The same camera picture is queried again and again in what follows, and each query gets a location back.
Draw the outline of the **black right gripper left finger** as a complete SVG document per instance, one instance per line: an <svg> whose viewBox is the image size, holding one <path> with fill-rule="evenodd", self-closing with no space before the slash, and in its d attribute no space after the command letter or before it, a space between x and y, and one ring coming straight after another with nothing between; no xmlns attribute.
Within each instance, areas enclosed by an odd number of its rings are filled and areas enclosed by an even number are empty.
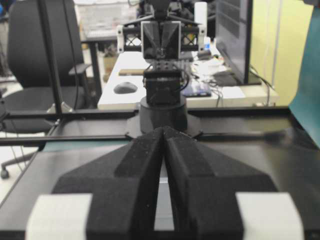
<svg viewBox="0 0 320 240"><path fill-rule="evenodd" d="M28 240L132 240L154 229L164 131L61 175L28 218Z"/></svg>

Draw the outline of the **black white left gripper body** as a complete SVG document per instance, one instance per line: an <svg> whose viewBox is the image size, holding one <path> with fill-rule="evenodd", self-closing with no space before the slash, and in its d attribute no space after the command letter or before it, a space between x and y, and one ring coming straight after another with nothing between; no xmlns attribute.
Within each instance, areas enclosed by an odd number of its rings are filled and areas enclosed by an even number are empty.
<svg viewBox="0 0 320 240"><path fill-rule="evenodd" d="M157 22L160 35L160 58L144 58L143 55L143 22ZM165 58L162 49L162 33L164 23L179 24L179 55L178 58ZM139 22L118 25L116 27L117 51L124 52L141 52L142 57L146 60L178 60L181 53L200 52L205 49L205 37L201 34L201 29L195 22L186 23L181 20L142 20Z"/></svg>

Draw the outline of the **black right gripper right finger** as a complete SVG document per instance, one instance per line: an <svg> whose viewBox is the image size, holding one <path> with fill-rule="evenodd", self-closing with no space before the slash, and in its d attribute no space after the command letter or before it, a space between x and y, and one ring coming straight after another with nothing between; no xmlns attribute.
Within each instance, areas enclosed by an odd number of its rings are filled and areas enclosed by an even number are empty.
<svg viewBox="0 0 320 240"><path fill-rule="evenodd" d="M181 225L199 240L302 240L304 226L271 177L171 127L163 130Z"/></svg>

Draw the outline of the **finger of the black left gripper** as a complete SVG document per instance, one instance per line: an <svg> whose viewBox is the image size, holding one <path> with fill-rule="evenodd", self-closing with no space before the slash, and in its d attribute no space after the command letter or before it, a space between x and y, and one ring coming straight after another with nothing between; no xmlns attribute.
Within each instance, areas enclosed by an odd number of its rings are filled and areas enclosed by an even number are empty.
<svg viewBox="0 0 320 240"><path fill-rule="evenodd" d="M165 22L162 29L161 48L165 58L179 57L180 25L175 22Z"/></svg>
<svg viewBox="0 0 320 240"><path fill-rule="evenodd" d="M144 58L160 58L161 41L157 22L142 23L142 45Z"/></svg>

